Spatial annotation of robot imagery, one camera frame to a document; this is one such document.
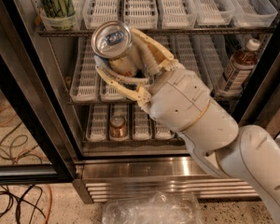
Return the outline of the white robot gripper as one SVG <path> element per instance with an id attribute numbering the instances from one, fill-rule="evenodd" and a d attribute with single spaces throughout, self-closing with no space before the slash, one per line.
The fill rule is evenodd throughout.
<path id="1" fill-rule="evenodd" d="M 147 78 L 124 77 L 104 64 L 95 69 L 107 85 L 140 105 L 148 104 L 148 114 L 172 131 L 193 125 L 210 104 L 210 90 L 195 72 L 185 66 L 162 44 L 132 28 L 133 44 L 151 76 L 165 72 L 146 89 Z"/>

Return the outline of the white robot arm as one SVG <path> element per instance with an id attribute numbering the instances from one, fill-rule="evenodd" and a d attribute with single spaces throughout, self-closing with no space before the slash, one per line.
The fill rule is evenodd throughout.
<path id="1" fill-rule="evenodd" d="M 280 224 L 280 148 L 260 126 L 240 127 L 195 72 L 141 31 L 113 22 L 92 35 L 96 71 L 185 141 L 214 177 L 235 177 L 260 196 Z"/>

